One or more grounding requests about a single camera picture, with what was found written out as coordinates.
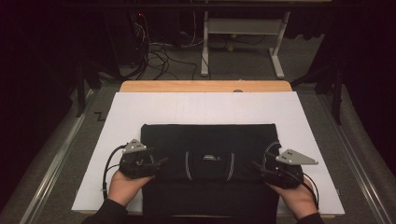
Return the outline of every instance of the metal bracket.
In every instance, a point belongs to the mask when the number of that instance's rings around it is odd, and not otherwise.
[[[147,149],[148,148],[145,145],[141,144],[136,139],[133,139],[130,143],[128,143],[128,145],[125,147],[125,149],[122,152],[125,154],[125,153],[144,151]]]
[[[318,161],[311,159],[299,152],[292,149],[284,151],[282,154],[276,157],[276,160],[288,165],[317,165]]]

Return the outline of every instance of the metal rail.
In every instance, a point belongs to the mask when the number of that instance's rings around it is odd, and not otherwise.
[[[74,10],[194,10],[194,11],[263,11],[265,9],[278,11],[293,10],[360,10],[364,4],[338,4],[332,2],[306,3],[306,2],[282,2],[282,3],[221,3],[221,4],[72,4],[63,2],[64,9]]]
[[[336,121],[332,118],[332,109],[330,106],[329,101],[327,100],[325,95],[320,95],[319,101],[321,104],[327,108],[326,112],[329,116],[330,120],[332,121],[332,125],[338,136],[340,137],[341,143],[344,146],[344,153],[346,156],[346,160],[349,163],[349,166],[355,175],[359,186],[361,187],[361,192],[364,194],[367,203],[370,205],[370,208],[373,211],[373,214],[378,221],[379,224],[392,224],[392,220],[389,216],[389,212],[386,210],[384,204],[382,204],[381,199],[377,193],[377,189],[373,184],[370,176],[367,175],[361,162],[359,161],[352,145],[347,140],[346,134],[344,133],[343,129],[336,123]]]
[[[96,94],[92,90],[87,93],[86,101],[88,102],[88,106],[86,109],[91,106],[94,96],[96,96]],[[33,224],[37,222],[38,217],[43,210],[43,207],[50,196],[53,187],[55,186],[56,180],[58,179],[58,176],[64,167],[67,156],[70,153],[70,145],[72,144],[73,139],[76,136],[84,119],[84,113],[82,113],[81,116],[76,119],[69,135],[67,135],[63,145],[56,153],[55,158],[53,159],[48,171],[46,172],[46,175],[44,176],[35,193],[35,196],[27,207],[20,224]]]

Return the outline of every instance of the person's left hand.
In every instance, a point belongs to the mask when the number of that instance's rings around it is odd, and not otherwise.
[[[137,192],[152,178],[153,176],[131,179],[122,172],[116,171],[111,178],[107,198],[126,207]]]

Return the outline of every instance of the logo on bag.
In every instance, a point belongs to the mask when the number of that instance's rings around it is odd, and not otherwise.
[[[221,157],[216,157],[214,155],[204,155],[203,161],[221,161]]]

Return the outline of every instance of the white desk leg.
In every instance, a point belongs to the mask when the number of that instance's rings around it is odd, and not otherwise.
[[[279,26],[279,31],[277,33],[276,45],[273,49],[269,49],[271,60],[273,62],[276,77],[279,79],[284,79],[285,74],[283,74],[282,66],[280,65],[279,58],[277,57],[277,53],[279,52],[280,44],[282,43],[283,34],[285,34],[286,26],[288,25],[290,12],[285,12],[283,16],[283,21]]]
[[[205,12],[205,21],[204,21],[204,48],[202,49],[202,61],[201,61],[201,76],[207,77],[209,74],[209,49],[207,47],[207,30],[208,23],[208,12]]]

